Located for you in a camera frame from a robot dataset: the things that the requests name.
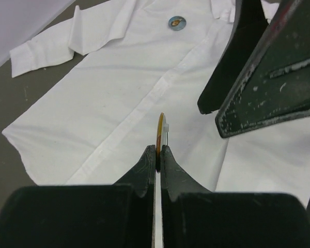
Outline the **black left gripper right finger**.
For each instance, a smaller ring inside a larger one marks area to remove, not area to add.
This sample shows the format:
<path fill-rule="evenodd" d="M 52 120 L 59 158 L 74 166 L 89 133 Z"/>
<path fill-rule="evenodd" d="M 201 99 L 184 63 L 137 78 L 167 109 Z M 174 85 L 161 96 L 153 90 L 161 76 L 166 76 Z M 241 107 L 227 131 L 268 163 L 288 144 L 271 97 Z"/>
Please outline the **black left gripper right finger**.
<path fill-rule="evenodd" d="M 285 193 L 213 193 L 160 152 L 164 247 L 310 247 L 310 221 Z"/>

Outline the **blue round brooch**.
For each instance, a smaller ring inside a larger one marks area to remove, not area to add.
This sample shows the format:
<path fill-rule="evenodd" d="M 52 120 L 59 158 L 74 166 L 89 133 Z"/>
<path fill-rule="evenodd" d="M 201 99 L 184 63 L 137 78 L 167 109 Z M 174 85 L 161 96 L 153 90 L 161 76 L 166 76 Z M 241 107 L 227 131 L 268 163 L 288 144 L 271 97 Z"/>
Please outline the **blue round brooch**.
<path fill-rule="evenodd" d="M 174 16 L 169 19 L 168 26 L 172 30 L 181 30 L 184 28 L 184 18 L 180 16 Z"/>

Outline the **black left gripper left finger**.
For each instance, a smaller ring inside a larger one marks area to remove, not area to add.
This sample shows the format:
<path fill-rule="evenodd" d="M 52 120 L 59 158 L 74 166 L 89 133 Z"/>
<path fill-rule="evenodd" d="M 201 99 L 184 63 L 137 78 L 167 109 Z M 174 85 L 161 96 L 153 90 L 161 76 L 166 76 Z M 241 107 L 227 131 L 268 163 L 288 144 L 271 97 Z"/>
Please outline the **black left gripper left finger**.
<path fill-rule="evenodd" d="M 153 247 L 156 149 L 111 185 L 32 186 L 0 212 L 0 247 Z"/>

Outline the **yellow sunflower brooch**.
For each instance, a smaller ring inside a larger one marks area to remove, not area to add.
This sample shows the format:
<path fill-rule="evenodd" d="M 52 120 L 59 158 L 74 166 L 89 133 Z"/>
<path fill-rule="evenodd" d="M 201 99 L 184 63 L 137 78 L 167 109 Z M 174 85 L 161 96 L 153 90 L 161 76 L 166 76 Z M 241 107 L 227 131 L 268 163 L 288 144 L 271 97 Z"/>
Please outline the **yellow sunflower brooch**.
<path fill-rule="evenodd" d="M 156 171 L 160 172 L 160 155 L 164 145 L 168 145 L 169 124 L 164 113 L 160 114 L 156 138 Z"/>

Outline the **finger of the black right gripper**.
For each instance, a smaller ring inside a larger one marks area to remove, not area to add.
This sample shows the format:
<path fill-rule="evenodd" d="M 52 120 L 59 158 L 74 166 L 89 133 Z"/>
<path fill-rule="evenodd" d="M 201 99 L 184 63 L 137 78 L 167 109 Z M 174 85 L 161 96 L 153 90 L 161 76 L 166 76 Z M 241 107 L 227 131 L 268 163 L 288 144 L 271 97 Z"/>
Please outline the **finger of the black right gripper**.
<path fill-rule="evenodd" d="M 197 102 L 201 114 L 221 107 L 267 26 L 261 1 L 236 1 L 229 42 Z"/>
<path fill-rule="evenodd" d="M 310 1 L 282 1 L 216 115 L 228 138 L 310 116 Z"/>

